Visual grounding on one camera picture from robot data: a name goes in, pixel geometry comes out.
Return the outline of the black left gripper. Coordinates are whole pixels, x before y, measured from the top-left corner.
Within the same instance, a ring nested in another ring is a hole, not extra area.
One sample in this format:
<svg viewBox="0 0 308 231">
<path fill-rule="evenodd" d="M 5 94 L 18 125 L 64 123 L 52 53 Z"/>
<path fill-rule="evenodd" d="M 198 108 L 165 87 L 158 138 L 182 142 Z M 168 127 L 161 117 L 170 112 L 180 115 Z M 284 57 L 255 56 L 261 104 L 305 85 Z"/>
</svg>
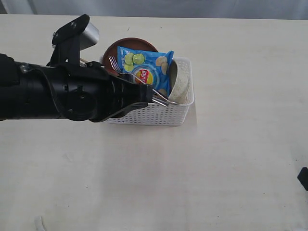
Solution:
<svg viewBox="0 0 308 231">
<path fill-rule="evenodd" d="M 73 121 L 104 122 L 124 117 L 131 111 L 142 109 L 152 101 L 153 88 L 109 74 L 99 62 L 87 66 L 63 63 L 67 96 L 59 100 L 59 112 Z"/>
</svg>

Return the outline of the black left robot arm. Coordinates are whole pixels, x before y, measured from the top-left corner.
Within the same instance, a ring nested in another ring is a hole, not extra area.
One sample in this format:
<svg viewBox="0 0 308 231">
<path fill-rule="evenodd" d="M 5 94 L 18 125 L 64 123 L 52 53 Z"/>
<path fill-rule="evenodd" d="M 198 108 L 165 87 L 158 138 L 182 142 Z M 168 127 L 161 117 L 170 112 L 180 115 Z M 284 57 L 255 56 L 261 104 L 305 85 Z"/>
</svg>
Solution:
<svg viewBox="0 0 308 231">
<path fill-rule="evenodd" d="M 147 107 L 152 87 L 109 74 L 98 62 L 41 66 L 0 56 L 0 118 L 99 123 Z"/>
</svg>

